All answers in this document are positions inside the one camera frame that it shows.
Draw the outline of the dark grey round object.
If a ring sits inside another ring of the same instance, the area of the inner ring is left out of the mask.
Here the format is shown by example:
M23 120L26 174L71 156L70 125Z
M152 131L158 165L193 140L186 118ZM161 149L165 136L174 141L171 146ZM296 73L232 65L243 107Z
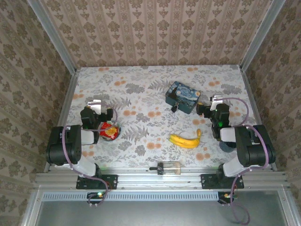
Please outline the dark grey round object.
M226 153L231 153L236 149L237 145L235 142L220 141L219 147L221 148L222 151L224 151Z

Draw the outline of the yellow banana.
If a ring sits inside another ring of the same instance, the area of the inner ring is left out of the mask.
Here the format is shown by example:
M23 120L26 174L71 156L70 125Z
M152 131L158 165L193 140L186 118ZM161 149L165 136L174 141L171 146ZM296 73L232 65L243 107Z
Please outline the yellow banana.
M186 139L177 134L171 134L169 137L169 141L174 145L182 148L186 148L186 149L196 148L200 143L201 130L197 129L196 133L197 133L197 137L193 139Z

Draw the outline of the clear jar with black lid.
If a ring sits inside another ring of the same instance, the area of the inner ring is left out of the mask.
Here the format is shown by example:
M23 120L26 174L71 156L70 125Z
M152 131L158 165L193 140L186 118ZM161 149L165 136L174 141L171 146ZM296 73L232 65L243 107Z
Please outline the clear jar with black lid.
M156 167L149 167L149 170L156 171L158 175L180 175L181 164L178 161L160 161Z

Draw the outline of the black controller board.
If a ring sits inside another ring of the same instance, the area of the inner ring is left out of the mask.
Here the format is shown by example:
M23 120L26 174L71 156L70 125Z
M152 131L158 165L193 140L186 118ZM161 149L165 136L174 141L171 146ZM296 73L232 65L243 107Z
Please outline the black controller board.
M87 202L91 205L98 205L102 202L105 192L91 192L87 194Z
M218 202L219 204L227 204L227 205L230 205L230 194L227 193L227 192L218 192Z

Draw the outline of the grey metal panel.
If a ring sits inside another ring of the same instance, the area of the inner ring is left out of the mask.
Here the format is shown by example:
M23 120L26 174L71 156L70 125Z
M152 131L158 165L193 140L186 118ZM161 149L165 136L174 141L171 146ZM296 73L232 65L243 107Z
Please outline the grey metal panel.
M301 226L292 194L237 191L230 205L218 201L43 202L34 192L21 226Z

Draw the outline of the aluminium side rail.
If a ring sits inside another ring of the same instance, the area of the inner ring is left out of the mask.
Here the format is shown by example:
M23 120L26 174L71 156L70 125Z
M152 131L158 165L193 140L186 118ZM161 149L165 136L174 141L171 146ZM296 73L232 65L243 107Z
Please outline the aluminium side rail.
M254 118L255 118L257 124L262 124L261 117L260 117L256 102L255 102L253 93L252 93L252 89L251 89L250 83L248 81L248 77L247 77L245 71L241 71L241 74L242 74L242 78L244 80L246 91L248 93L248 97L249 97L249 101L250 101L250 104L252 107Z
M52 163L54 164L59 163L59 165L62 166L64 165L65 162L67 162L63 151L63 145L62 145L62 139L64 139L63 129L66 126L71 102L77 85L78 75L79 72L76 72L71 77L70 84L64 100L64 104L62 106L61 114L59 117L58 126L53 127L51 130L51 134L45 152L47 163L44 169L44 173L48 173Z

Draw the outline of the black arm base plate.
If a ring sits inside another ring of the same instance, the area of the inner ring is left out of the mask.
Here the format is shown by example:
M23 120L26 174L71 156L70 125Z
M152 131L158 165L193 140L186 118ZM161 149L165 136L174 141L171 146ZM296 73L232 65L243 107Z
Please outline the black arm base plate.
M118 175L104 174L101 179L108 185L109 190L116 190L118 185ZM105 189L105 184L99 180L92 180L78 176L76 189L79 190L95 190Z
M231 189L234 177L221 177L216 174L201 174L202 189Z

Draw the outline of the aluminium frame post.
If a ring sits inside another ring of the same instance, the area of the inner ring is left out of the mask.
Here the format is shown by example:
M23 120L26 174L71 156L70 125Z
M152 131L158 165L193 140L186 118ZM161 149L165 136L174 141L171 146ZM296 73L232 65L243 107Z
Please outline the aluminium frame post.
M49 36L55 49L59 53L66 68L68 69L71 75L74 75L77 70L76 66L73 60L71 59L71 55L69 54L66 45L63 43L62 39L60 38L58 29L55 28L54 23L51 21L50 16L42 6L41 1L40 0L27 0L27 1L31 6L31 8L33 9L33 12L37 16L38 20L40 21L45 32Z
M286 0L272 0L268 11L266 12L242 62L240 63L240 69L242 72L245 72L249 67L285 2Z

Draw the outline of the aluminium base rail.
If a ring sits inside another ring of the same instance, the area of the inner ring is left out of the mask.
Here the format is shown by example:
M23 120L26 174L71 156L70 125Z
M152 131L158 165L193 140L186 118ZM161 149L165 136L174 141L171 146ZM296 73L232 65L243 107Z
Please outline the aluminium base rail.
M200 190L201 175L214 174L216 168L182 168L180 175L159 176L148 168L107 168L103 174L118 175L118 190ZM77 174L69 169L50 167L46 173L38 173L36 186L53 190L72 190L76 187ZM289 188L286 175L272 169L253 170L243 175L245 189L249 191Z

